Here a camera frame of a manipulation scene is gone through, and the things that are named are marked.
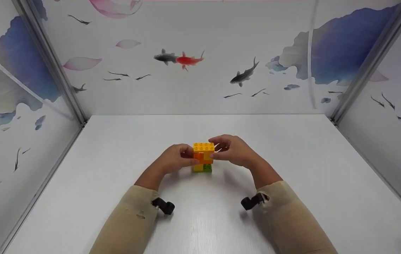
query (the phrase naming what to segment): sleeve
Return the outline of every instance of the sleeve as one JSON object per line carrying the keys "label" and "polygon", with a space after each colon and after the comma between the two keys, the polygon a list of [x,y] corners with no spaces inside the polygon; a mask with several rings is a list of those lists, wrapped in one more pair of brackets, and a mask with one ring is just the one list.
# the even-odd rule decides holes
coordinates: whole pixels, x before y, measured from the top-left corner
{"label": "sleeve", "polygon": [[261,208],[281,254],[337,254],[320,224],[285,181],[257,191],[269,197]]}
{"label": "sleeve", "polygon": [[142,254],[154,229],[158,192],[133,185],[100,230],[89,254]]}

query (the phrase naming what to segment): black clip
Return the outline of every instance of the black clip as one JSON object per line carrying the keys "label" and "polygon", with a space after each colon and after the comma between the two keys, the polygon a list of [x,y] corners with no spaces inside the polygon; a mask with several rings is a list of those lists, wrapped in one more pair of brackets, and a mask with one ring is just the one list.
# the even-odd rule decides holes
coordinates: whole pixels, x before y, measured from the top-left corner
{"label": "black clip", "polygon": [[257,195],[253,196],[252,198],[249,198],[248,196],[245,197],[243,200],[241,200],[241,205],[244,207],[244,209],[250,210],[257,204],[264,204],[266,201],[269,200],[269,196],[266,196],[263,193],[257,193]]}
{"label": "black clip", "polygon": [[162,198],[156,198],[152,201],[152,206],[155,206],[157,209],[161,209],[165,215],[171,215],[175,209],[175,205],[171,202],[165,202]]}

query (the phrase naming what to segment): white table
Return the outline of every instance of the white table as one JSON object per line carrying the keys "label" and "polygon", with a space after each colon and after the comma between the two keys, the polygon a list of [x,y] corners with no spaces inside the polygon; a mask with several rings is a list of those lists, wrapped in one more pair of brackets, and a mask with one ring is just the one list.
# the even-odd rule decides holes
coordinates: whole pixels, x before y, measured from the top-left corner
{"label": "white table", "polygon": [[[88,253],[165,148],[223,133],[273,165],[339,253],[401,253],[401,201],[323,115],[93,116],[6,253]],[[212,174],[167,177],[160,194],[176,209],[157,221],[146,253],[273,253],[259,230],[265,222],[240,205],[254,193],[250,173],[226,162],[215,161]]]}

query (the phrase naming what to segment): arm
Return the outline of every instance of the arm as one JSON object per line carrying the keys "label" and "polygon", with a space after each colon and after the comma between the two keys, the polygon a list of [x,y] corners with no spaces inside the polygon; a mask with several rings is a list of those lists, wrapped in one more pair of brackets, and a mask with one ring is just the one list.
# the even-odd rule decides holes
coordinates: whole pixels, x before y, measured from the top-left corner
{"label": "arm", "polygon": [[166,149],[128,189],[103,225],[89,254],[142,254],[153,230],[163,177],[182,167],[198,164],[194,151],[186,144]]}
{"label": "arm", "polygon": [[216,145],[213,159],[246,167],[252,173],[257,191],[269,196],[262,210],[281,254],[337,254],[320,224],[294,191],[241,138],[221,135],[209,141]]}

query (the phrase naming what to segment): hand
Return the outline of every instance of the hand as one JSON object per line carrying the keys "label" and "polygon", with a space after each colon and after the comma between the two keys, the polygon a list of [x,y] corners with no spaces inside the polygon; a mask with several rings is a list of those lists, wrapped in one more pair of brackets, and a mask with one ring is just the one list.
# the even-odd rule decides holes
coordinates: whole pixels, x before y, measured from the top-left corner
{"label": "hand", "polygon": [[212,137],[208,142],[214,143],[216,153],[210,155],[212,159],[230,161],[231,163],[251,169],[256,161],[262,158],[240,137],[235,135],[219,135]]}
{"label": "hand", "polygon": [[194,149],[191,146],[186,144],[172,145],[168,147],[149,168],[158,170],[166,175],[178,171],[182,167],[199,164],[199,161],[193,159],[193,157]]}

